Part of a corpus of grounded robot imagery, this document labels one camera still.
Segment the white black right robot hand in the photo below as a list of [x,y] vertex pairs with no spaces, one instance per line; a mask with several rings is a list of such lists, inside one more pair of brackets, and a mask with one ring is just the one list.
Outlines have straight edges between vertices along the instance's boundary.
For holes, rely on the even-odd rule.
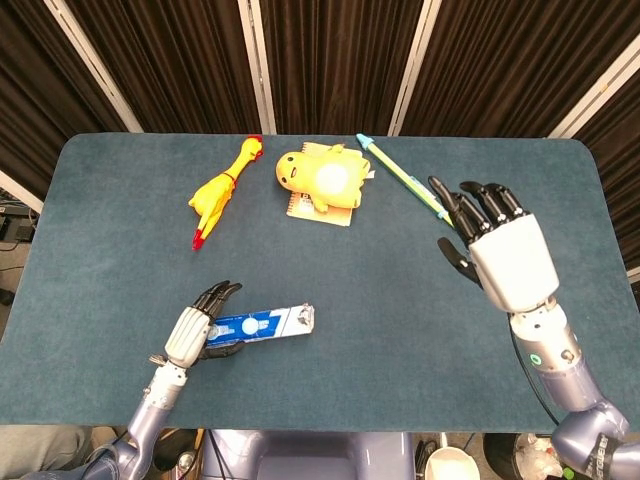
[[453,192],[436,176],[428,182],[466,251],[460,252],[446,237],[438,239],[438,248],[496,308],[525,313],[555,294],[559,278],[540,224],[510,188],[465,181]]

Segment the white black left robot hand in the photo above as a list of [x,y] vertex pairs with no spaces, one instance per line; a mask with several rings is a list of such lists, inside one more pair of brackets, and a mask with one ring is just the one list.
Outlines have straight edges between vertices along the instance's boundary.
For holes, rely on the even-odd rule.
[[164,347],[171,363],[188,369],[199,360],[226,358],[244,348],[244,341],[233,341],[215,348],[206,346],[208,334],[216,324],[224,304],[241,288],[241,283],[231,283],[229,280],[218,282],[183,310]]

